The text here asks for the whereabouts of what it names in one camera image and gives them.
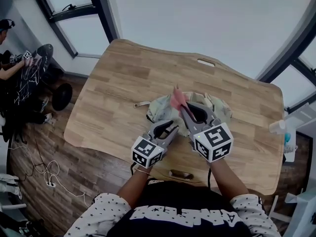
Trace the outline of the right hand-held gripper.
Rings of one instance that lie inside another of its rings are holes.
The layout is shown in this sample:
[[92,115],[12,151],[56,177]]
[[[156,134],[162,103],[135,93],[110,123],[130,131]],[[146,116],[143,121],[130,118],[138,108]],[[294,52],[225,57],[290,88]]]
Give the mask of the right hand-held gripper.
[[181,105],[180,113],[190,132],[190,144],[208,162],[214,162],[229,155],[234,138],[225,122],[215,119],[214,112],[206,105],[187,102]]

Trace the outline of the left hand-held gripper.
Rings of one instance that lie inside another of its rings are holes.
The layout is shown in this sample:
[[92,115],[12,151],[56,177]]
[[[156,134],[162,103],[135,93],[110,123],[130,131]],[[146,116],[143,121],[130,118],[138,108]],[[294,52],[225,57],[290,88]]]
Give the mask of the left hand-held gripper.
[[139,136],[131,148],[131,159],[146,169],[152,167],[164,157],[167,147],[178,133],[179,126],[167,130],[173,120],[161,120],[153,123],[148,133]]

